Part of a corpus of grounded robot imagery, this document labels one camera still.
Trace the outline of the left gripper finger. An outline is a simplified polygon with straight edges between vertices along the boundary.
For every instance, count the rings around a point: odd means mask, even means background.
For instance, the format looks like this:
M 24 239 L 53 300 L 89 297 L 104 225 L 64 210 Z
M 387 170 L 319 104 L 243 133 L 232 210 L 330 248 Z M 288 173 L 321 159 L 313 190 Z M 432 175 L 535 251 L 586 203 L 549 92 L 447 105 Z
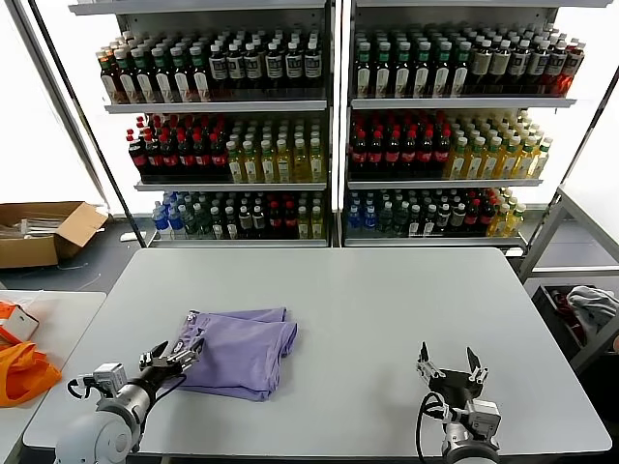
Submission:
M 167 357 L 163 353 L 167 345 L 168 341 L 166 340 L 156 345 L 151 350 L 142 353 L 139 357 L 138 368 L 144 370 L 148 367 L 166 367 Z
M 199 337 L 192 343 L 186 344 L 179 340 L 173 347 L 171 353 L 166 358 L 166 364 L 180 370 L 187 370 L 194 363 L 199 361 L 203 350 L 204 339 Z

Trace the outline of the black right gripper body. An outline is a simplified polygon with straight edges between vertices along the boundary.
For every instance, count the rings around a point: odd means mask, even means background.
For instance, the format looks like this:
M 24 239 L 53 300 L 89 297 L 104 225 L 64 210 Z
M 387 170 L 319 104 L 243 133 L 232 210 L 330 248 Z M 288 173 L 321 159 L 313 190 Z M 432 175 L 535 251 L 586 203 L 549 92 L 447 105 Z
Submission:
M 442 370 L 442 374 L 429 379 L 428 387 L 440 394 L 447 404 L 465 404 L 477 397 L 477 382 L 471 381 L 468 372 Z

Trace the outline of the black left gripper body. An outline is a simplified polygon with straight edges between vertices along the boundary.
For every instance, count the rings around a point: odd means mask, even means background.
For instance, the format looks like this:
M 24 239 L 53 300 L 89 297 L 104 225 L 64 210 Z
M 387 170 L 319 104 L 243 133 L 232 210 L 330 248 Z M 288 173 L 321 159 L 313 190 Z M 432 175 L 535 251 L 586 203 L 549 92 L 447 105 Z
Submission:
M 169 381 L 183 382 L 186 378 L 180 364 L 150 365 L 142 370 L 144 389 L 160 389 Z

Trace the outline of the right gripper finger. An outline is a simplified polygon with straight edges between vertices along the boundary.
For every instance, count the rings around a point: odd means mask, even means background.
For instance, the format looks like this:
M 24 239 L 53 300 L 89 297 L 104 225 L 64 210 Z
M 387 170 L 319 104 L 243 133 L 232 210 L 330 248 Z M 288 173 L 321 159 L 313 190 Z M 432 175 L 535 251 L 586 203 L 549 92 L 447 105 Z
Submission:
M 439 369 L 429 359 L 427 344 L 423 341 L 416 363 L 417 371 L 424 382 L 439 377 Z
M 488 369 L 482 365 L 479 357 L 473 352 L 470 347 L 466 349 L 466 354 L 470 367 L 469 381 L 471 383 L 482 385 L 488 375 Z

